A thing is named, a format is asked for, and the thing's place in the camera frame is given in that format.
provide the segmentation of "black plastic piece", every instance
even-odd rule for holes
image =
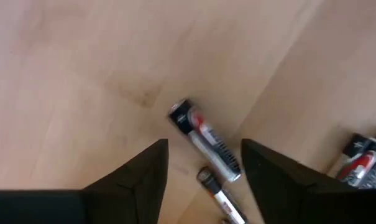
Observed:
[[[358,190],[250,139],[242,140],[247,180],[266,224],[371,223],[376,190]]]
[[[0,223],[155,224],[167,169],[161,139],[83,190],[0,190]]]
[[[371,147],[372,143],[372,140],[360,134],[354,133],[342,153],[350,158],[353,158],[354,156],[365,152],[368,148]]]
[[[180,101],[178,106],[174,106],[175,108],[172,108],[168,117],[183,134],[189,134],[189,132],[193,131],[193,127],[188,119],[188,113],[192,109],[193,103],[189,99],[185,99]]]

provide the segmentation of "wooden floor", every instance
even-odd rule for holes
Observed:
[[[170,141],[159,223],[218,223],[205,160],[167,121],[200,104],[326,172],[376,132],[376,0],[0,0],[0,189],[77,189]],[[262,223],[244,178],[229,186]]]

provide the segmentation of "aa battery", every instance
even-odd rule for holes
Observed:
[[[215,178],[215,175],[208,167],[202,168],[196,177],[201,185],[213,196],[215,201],[227,215],[232,224],[245,224],[247,217],[241,212],[239,207],[230,199],[225,191],[222,190],[221,184]]]
[[[174,104],[168,117],[226,180],[233,182],[241,176],[235,156],[190,100]]]
[[[369,139],[360,134],[354,133],[342,151],[342,154],[328,172],[328,176],[336,177],[344,166],[358,159],[373,144],[374,141],[374,139]]]
[[[344,166],[338,173],[337,179],[353,187],[358,187],[375,163],[376,151],[366,151],[358,159]]]

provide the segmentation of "wood grain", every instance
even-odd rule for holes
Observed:
[[[159,223],[217,223],[166,119],[187,96],[234,148],[326,170],[376,130],[376,0],[0,0],[0,189],[78,189],[169,138]]]

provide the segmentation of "black and silver battery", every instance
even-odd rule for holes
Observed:
[[[215,178],[215,175],[208,167],[202,168],[196,177],[201,185],[213,196],[215,201],[221,207],[223,212],[227,215],[228,220],[232,224],[245,224],[247,217],[241,212],[236,203],[231,200],[225,191],[223,191],[221,184]]]
[[[241,176],[239,163],[189,99],[174,104],[168,117],[229,182]]]
[[[340,173],[344,166],[358,159],[375,143],[376,139],[374,138],[367,138],[361,134],[354,133],[338,160],[331,167],[330,171],[328,172],[328,176],[337,177],[338,173]]]

